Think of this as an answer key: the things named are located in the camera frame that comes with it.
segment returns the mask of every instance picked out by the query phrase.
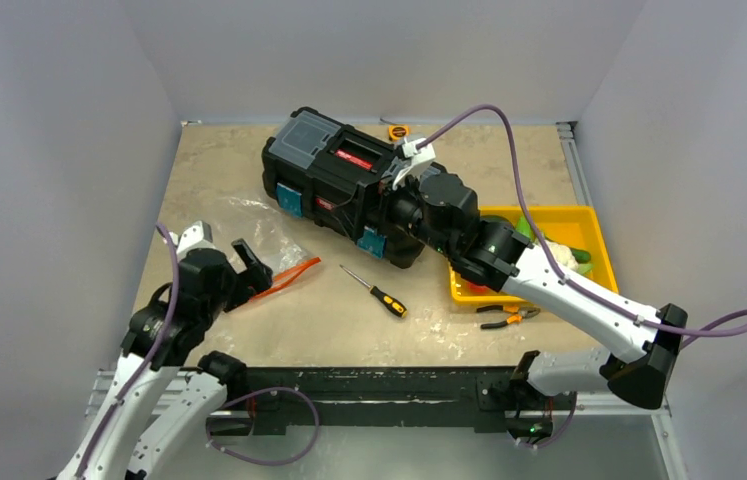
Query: pliers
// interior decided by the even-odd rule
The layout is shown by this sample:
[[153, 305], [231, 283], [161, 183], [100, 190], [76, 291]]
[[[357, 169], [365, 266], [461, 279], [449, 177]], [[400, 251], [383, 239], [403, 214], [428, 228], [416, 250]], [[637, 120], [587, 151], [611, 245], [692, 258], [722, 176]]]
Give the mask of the pliers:
[[476, 309], [476, 313], [483, 313], [483, 312], [508, 312], [512, 313], [513, 315], [509, 316], [505, 320], [501, 322], [495, 322], [495, 323], [483, 323], [479, 326], [482, 330], [490, 330], [494, 328], [503, 328], [506, 325], [510, 325], [512, 323], [520, 323], [521, 320], [524, 320], [526, 318], [532, 318], [535, 315], [538, 315], [541, 313], [541, 309], [538, 307], [532, 307], [532, 306], [520, 306], [520, 305], [486, 305], [484, 307], [479, 307]]

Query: plastic container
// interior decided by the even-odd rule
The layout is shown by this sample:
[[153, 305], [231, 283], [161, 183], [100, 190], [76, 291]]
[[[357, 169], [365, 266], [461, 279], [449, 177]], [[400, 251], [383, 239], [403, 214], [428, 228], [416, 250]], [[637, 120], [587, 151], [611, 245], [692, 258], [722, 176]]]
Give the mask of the plastic container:
[[[480, 207], [482, 215], [496, 215], [504, 217], [512, 224], [516, 224], [521, 216], [520, 207]], [[603, 239], [603, 232], [597, 221], [597, 214], [591, 207], [584, 206], [552, 206], [530, 207], [529, 213], [538, 228], [553, 241], [569, 247], [580, 248], [591, 253], [593, 270], [586, 277], [603, 287], [617, 293], [617, 280], [614, 278], [609, 254]], [[519, 297], [500, 295], [488, 290], [488, 293], [478, 293], [468, 286], [467, 281], [449, 268], [450, 294], [457, 305], [496, 305], [496, 304], [525, 304]]]

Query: screwdriver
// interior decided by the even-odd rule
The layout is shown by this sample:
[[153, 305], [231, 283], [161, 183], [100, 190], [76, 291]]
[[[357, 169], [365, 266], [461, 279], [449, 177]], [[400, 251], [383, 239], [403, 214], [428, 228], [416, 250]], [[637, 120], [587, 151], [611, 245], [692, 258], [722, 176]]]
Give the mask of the screwdriver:
[[379, 302], [384, 305], [393, 315], [403, 318], [405, 317], [405, 314], [408, 313], [405, 305], [403, 305], [399, 300], [379, 290], [379, 287], [370, 285], [369, 283], [365, 282], [361, 277], [353, 273], [352, 270], [346, 268], [345, 266], [341, 265], [341, 268], [344, 269], [344, 271], [347, 272], [352, 278], [358, 280], [358, 283], [367, 287], [367, 289], [370, 290], [370, 295], [376, 297], [376, 299], [379, 300]]

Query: beige table surface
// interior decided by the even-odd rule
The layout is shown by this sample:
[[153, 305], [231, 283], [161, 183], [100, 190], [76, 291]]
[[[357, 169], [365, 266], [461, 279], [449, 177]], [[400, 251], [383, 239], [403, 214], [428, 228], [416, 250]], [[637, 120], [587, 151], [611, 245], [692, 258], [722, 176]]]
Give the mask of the beige table surface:
[[[218, 206], [224, 197], [262, 192], [261, 148], [275, 129], [275, 125], [185, 127], [160, 220], [175, 232], [200, 219], [222, 223], [227, 217]], [[381, 125], [361, 129], [385, 136]], [[434, 126], [418, 126], [412, 133], [434, 130]], [[575, 204], [555, 127], [515, 127], [515, 141], [529, 204]], [[438, 162], [476, 190], [480, 205], [517, 204], [502, 127], [456, 127], [435, 142], [435, 150]], [[323, 262], [286, 291], [222, 315], [205, 342], [191, 353], [189, 364], [220, 350], [251, 366], [513, 365], [528, 350], [563, 352], [595, 345], [549, 313], [521, 325], [480, 331], [480, 322], [498, 321], [504, 314], [476, 315], [456, 308], [445, 259], [437, 253], [426, 249], [411, 268], [400, 270], [311, 221], [278, 216], [293, 240]], [[229, 254], [231, 240], [252, 235], [234, 231], [229, 222], [214, 229], [215, 243]], [[152, 291], [170, 280], [165, 248], [156, 236], [135, 308], [145, 305]], [[338, 264], [402, 300], [409, 309], [406, 318], [399, 320], [385, 312]]]

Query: wire cutter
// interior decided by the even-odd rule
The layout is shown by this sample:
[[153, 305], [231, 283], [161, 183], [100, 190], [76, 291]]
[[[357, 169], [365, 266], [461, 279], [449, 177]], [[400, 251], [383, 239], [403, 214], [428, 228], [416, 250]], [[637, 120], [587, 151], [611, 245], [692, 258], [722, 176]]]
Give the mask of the wire cutter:
[[513, 315], [510, 315], [508, 318], [501, 322], [495, 322], [495, 323], [483, 323], [479, 326], [482, 330], [491, 330], [494, 328], [503, 328], [506, 325], [510, 325], [512, 323], [520, 323], [521, 320], [524, 320], [526, 318], [532, 318], [535, 315], [538, 315], [541, 313], [541, 309], [538, 307], [532, 307], [532, 306], [520, 306], [520, 305], [486, 305], [484, 307], [479, 307], [476, 309], [476, 313], [483, 313], [483, 312], [508, 312], [512, 313]]

